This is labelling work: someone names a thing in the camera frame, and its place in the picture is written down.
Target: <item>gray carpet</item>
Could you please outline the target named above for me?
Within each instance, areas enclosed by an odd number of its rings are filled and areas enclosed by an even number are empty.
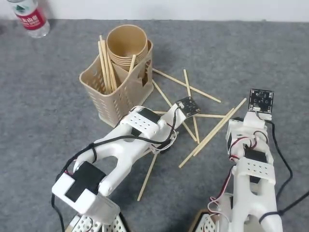
[[[97,56],[98,35],[128,21],[56,20],[42,39],[24,34],[17,22],[0,21],[0,225],[1,231],[59,231],[50,206],[51,187],[65,161],[111,128],[102,123],[78,81]],[[295,176],[282,195],[285,207],[309,189],[309,24],[270,22],[134,21],[154,43],[154,66],[180,80],[186,68],[192,86],[216,96],[216,103],[193,93],[202,112],[225,114],[249,89],[275,91],[277,139]],[[186,89],[154,75],[171,101]],[[168,106],[154,91],[145,103]],[[237,112],[244,116],[247,106]],[[217,119],[198,119],[200,136]],[[184,128],[174,147],[159,156],[140,202],[139,190],[152,160],[140,159],[112,194],[135,232],[185,232],[197,211],[216,195],[231,163],[222,129],[181,170],[196,144]],[[275,151],[278,185],[288,172]],[[99,165],[110,172],[115,159]],[[57,201],[66,223],[74,215]],[[282,217],[285,232],[309,227],[309,199]]]

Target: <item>utensil holder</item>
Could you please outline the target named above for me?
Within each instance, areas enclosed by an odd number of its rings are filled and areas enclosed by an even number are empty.
[[[111,94],[104,94],[105,86],[99,56],[79,76],[80,82],[98,110],[99,118],[112,127],[134,106],[142,105],[154,89],[152,84],[153,45],[151,41],[148,43],[151,46],[147,56],[134,67],[130,74],[116,64],[112,64],[118,88]]]

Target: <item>3d-printed robot arm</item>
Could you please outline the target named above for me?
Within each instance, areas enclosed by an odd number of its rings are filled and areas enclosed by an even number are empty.
[[[226,143],[229,158],[236,163],[231,170],[234,193],[218,200],[220,232],[282,232],[279,215],[258,221],[263,214],[277,211],[274,159],[264,121],[271,120],[272,99],[273,92],[252,89],[244,120],[229,121]]]
[[[159,152],[157,147],[161,150],[169,147],[176,138],[170,135],[176,133],[175,129],[186,118],[198,112],[199,108],[191,97],[177,101],[161,117],[145,107],[135,107],[108,135],[94,142],[95,152],[88,150],[77,157],[73,174],[63,173],[52,192],[80,214],[110,225],[120,208],[107,196],[124,180],[132,165],[147,149]],[[116,157],[118,162],[112,172],[106,175],[91,163],[108,156]]]

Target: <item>red bottle label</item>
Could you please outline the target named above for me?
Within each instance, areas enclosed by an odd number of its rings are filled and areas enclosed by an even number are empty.
[[[35,11],[29,15],[16,14],[16,16],[27,30],[39,29],[46,22],[46,18],[43,16],[43,14],[40,13],[38,9],[35,9]]]

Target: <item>plastic bottle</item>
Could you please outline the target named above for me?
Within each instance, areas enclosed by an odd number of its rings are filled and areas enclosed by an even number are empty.
[[[37,0],[8,0],[8,2],[31,37],[41,38],[48,34],[50,26],[38,8]]]

